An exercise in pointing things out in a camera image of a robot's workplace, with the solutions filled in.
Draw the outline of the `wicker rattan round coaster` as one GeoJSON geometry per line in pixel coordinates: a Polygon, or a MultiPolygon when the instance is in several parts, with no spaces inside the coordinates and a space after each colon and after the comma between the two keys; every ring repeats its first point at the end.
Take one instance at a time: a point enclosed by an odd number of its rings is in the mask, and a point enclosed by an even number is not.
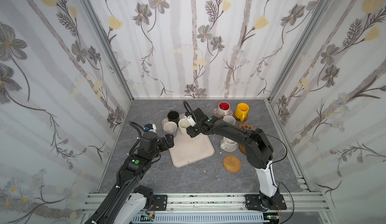
{"type": "Polygon", "coordinates": [[[241,161],[234,155],[228,155],[223,160],[224,168],[230,173],[237,173],[241,169],[241,161]]]}

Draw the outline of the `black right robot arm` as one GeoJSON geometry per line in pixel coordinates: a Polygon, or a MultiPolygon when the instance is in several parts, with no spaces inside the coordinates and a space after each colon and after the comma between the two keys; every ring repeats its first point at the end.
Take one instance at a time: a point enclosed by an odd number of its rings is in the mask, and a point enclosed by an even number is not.
{"type": "Polygon", "coordinates": [[[280,190],[271,169],[273,147],[261,129],[248,130],[229,124],[217,116],[208,117],[200,108],[192,110],[185,101],[185,119],[190,125],[187,133],[194,138],[199,134],[220,135],[244,146],[248,163],[255,168],[259,180],[259,195],[249,200],[247,207],[267,211],[276,206],[280,190]]]}

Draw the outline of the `brown paw cork coaster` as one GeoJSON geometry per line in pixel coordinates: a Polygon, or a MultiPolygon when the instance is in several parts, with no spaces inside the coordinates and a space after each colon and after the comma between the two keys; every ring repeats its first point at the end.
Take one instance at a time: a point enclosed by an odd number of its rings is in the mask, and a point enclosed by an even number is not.
{"type": "Polygon", "coordinates": [[[254,127],[246,122],[241,122],[238,124],[240,128],[247,129],[247,130],[254,130],[254,127]]]}

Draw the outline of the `yellow mug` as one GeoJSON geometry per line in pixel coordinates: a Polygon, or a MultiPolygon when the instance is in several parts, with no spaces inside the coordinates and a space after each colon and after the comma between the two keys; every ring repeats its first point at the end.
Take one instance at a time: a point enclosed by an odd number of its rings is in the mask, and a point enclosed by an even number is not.
{"type": "Polygon", "coordinates": [[[243,120],[245,116],[248,114],[248,112],[249,112],[249,106],[246,103],[239,103],[237,105],[234,115],[237,118],[243,120]]]}

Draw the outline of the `blue patterned mug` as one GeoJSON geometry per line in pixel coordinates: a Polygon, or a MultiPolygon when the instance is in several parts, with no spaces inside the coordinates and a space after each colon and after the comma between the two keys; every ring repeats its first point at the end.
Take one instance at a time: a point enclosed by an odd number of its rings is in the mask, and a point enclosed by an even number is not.
{"type": "Polygon", "coordinates": [[[232,116],[232,115],[226,115],[223,117],[223,120],[230,124],[230,125],[234,125],[236,123],[236,119],[232,116]]]}

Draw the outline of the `plain white mug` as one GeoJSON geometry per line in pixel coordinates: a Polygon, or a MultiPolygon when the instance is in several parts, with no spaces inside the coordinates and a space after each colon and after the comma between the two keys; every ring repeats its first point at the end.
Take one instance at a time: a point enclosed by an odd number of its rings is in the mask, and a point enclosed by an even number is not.
{"type": "Polygon", "coordinates": [[[188,127],[191,127],[191,124],[190,124],[188,119],[186,119],[185,117],[180,119],[178,126],[179,126],[179,130],[180,130],[181,134],[188,135],[187,129],[188,129],[188,127]]]}

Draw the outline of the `speckled white mug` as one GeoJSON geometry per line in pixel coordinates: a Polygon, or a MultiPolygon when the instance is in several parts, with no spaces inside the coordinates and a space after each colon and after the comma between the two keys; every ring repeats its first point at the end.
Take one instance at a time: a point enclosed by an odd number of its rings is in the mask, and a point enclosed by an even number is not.
{"type": "Polygon", "coordinates": [[[220,143],[220,148],[227,152],[233,152],[238,148],[238,143],[227,137],[223,137],[220,143]]]}

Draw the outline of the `white mug red inside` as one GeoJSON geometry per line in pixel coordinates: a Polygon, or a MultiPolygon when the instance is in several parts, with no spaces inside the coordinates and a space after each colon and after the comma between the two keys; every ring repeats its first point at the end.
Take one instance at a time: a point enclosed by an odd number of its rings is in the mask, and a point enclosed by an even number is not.
{"type": "Polygon", "coordinates": [[[230,115],[231,110],[230,110],[230,104],[228,102],[220,102],[217,108],[217,114],[220,117],[224,117],[227,115],[230,115]]]}

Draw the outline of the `white mug grey rim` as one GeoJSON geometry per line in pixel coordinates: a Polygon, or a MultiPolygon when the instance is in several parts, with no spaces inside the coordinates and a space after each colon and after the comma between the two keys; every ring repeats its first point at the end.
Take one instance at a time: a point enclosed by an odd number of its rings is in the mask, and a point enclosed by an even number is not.
{"type": "Polygon", "coordinates": [[[168,121],[163,125],[164,134],[168,134],[175,138],[178,134],[178,125],[173,121],[168,121]]]}

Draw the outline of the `glossy brown round coaster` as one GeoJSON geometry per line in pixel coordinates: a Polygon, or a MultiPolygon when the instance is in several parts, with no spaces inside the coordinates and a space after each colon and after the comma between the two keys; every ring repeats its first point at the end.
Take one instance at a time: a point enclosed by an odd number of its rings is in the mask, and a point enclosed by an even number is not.
{"type": "Polygon", "coordinates": [[[239,145],[239,149],[240,149],[240,151],[241,151],[244,155],[246,155],[246,149],[245,149],[244,146],[239,145]]]}

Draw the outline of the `plain wooden round coaster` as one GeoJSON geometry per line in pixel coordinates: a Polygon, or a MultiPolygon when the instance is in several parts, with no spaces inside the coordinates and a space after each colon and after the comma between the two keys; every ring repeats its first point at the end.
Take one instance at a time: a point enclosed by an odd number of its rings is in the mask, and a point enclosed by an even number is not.
{"type": "Polygon", "coordinates": [[[241,120],[241,119],[237,118],[235,115],[233,115],[233,117],[234,117],[234,118],[235,118],[237,121],[240,121],[240,122],[245,122],[245,121],[247,121],[247,120],[248,120],[248,118],[249,118],[249,115],[247,114],[243,120],[241,120]]]}

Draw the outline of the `beige rectangular serving tray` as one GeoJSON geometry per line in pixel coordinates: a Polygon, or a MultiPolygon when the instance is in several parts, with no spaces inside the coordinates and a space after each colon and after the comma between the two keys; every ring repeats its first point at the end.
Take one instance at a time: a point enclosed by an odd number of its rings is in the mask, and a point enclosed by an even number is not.
{"type": "MultiPolygon", "coordinates": [[[[162,121],[162,126],[166,122],[168,122],[167,118],[162,121]]],[[[170,148],[169,152],[173,165],[177,168],[210,157],[215,152],[207,135],[200,133],[196,137],[191,138],[189,135],[181,134],[179,126],[178,134],[174,138],[174,144],[175,146],[170,148]]]]}

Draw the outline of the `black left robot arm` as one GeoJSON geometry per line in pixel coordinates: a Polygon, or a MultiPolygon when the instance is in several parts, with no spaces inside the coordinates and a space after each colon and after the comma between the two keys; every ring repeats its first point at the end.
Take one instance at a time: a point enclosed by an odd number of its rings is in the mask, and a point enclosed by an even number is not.
{"type": "Polygon", "coordinates": [[[116,173],[113,188],[86,221],[87,224],[129,224],[143,209],[153,207],[153,190],[139,185],[154,159],[174,146],[174,136],[146,131],[116,173]]]}

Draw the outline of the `pink flower silicone coaster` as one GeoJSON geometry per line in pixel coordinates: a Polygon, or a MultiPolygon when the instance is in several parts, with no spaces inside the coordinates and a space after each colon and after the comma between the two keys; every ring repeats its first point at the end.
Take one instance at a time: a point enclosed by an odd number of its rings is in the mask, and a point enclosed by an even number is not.
{"type": "Polygon", "coordinates": [[[225,116],[233,116],[233,112],[230,109],[223,110],[221,108],[214,109],[213,114],[217,117],[220,117],[221,119],[223,119],[225,116]]]}

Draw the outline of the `black mug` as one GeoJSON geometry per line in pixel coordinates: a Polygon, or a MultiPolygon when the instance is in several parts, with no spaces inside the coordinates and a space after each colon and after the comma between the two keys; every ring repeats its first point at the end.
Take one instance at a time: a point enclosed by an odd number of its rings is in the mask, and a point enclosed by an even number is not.
{"type": "Polygon", "coordinates": [[[177,111],[170,111],[167,114],[168,121],[174,122],[176,125],[179,124],[180,121],[180,114],[177,111]]]}

